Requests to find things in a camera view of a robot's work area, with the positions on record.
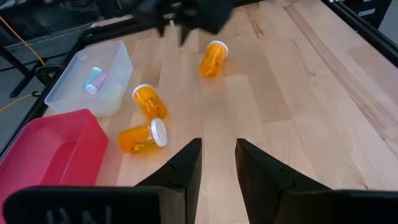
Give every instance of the pills inside bottle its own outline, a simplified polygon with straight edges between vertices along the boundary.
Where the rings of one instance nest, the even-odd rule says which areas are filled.
[[[217,76],[228,55],[228,47],[219,40],[211,41],[200,64],[200,73],[211,78]]]
[[[166,117],[167,108],[151,85],[137,86],[132,92],[132,98],[149,120]]]
[[[119,146],[123,152],[163,147],[167,144],[167,132],[161,119],[119,133]]]

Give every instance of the wooden table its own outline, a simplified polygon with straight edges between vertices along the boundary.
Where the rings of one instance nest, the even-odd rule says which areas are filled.
[[[398,190],[398,69],[319,0],[243,6],[217,36],[195,30],[181,48],[177,36],[169,27],[164,38],[119,38],[134,70],[121,109],[99,119],[109,146],[98,185],[133,186],[199,137],[197,223],[248,223],[236,138],[333,189]],[[215,39],[229,55],[222,74],[205,80],[198,68]],[[131,98],[140,83],[169,108],[169,143],[123,154],[119,132],[146,122]]]

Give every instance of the red plastic bin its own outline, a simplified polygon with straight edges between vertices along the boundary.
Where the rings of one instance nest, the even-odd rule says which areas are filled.
[[[0,163],[0,223],[8,195],[32,185],[95,185],[108,137],[89,110],[31,121]]]

